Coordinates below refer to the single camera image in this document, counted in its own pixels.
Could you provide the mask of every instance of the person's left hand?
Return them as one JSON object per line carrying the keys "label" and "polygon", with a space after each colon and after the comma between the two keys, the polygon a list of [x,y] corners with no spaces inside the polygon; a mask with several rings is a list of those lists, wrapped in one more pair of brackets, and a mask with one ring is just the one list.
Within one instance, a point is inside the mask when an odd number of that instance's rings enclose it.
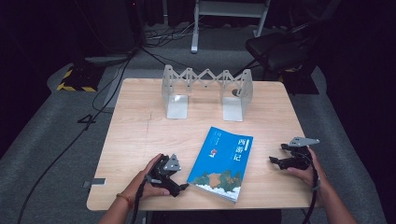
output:
{"label": "person's left hand", "polygon": [[[151,167],[155,164],[155,162],[161,157],[162,154],[158,154],[156,157],[154,157],[146,166],[146,168],[142,171],[140,171],[134,179],[131,181],[131,183],[126,187],[126,189],[122,192],[123,195],[129,197],[132,202],[134,202],[134,197],[136,195],[137,190],[139,189],[140,184],[143,182],[143,179],[145,178],[145,175],[149,173],[149,170]],[[140,198],[140,200],[143,200],[147,197],[151,196],[168,196],[170,194],[168,189],[161,189],[161,188],[154,188],[150,183],[146,183],[144,190],[143,190],[143,195]]]}

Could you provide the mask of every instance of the expandable book rack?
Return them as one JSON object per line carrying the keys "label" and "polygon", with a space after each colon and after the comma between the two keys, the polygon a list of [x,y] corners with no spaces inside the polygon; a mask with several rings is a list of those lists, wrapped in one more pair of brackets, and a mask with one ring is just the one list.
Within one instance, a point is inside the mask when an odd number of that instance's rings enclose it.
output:
{"label": "expandable book rack", "polygon": [[215,76],[209,69],[201,74],[195,74],[187,68],[181,74],[173,70],[171,65],[166,65],[163,70],[162,95],[168,119],[186,119],[189,96],[178,94],[176,84],[181,83],[187,92],[192,91],[195,83],[208,88],[213,83],[219,84],[219,96],[222,103],[223,119],[230,121],[243,121],[245,111],[253,97],[253,81],[249,69],[233,77],[228,70]]}

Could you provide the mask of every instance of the book cover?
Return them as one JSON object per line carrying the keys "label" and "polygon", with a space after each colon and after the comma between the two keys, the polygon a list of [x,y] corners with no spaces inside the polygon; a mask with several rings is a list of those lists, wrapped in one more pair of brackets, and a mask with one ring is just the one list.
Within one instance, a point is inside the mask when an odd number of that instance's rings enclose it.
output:
{"label": "book cover", "polygon": [[187,182],[236,203],[252,143],[252,136],[211,127]]}

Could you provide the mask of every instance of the office chair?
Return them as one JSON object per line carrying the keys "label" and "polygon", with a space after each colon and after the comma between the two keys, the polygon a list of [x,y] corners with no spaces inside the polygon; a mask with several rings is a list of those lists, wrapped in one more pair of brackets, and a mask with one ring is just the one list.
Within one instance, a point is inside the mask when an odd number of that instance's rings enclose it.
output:
{"label": "office chair", "polygon": [[[245,48],[254,59],[235,75],[238,76],[255,63],[259,63],[264,69],[262,80],[266,79],[267,74],[272,73],[281,77],[285,71],[302,70],[305,63],[310,60],[311,49],[329,22],[329,20],[311,21],[288,32],[275,32],[247,40]],[[298,79],[302,81],[304,77],[300,75]]]}

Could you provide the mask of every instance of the table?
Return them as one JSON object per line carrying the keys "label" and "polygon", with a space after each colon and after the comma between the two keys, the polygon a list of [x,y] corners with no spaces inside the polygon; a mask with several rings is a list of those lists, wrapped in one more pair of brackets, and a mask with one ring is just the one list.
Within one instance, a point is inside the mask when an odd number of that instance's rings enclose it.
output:
{"label": "table", "polygon": [[194,31],[192,34],[191,53],[198,52],[198,23],[200,15],[260,18],[258,26],[259,29],[254,31],[254,36],[257,37],[262,34],[262,27],[264,26],[270,3],[271,0],[265,0],[265,3],[235,3],[195,0]]}
{"label": "table", "polygon": [[224,121],[219,86],[194,85],[187,119],[167,119],[161,95],[161,79],[127,78],[111,120],[87,206],[107,210],[139,170],[158,153],[177,154],[181,171],[171,178],[178,184],[187,177],[209,128],[254,136],[246,174],[237,203],[194,187],[174,198],[153,197],[140,202],[141,210],[243,209],[308,207],[310,188],[302,180],[280,171],[268,157],[288,158],[280,149],[295,136],[304,136],[300,123],[280,82],[253,82],[254,94],[243,122]]}

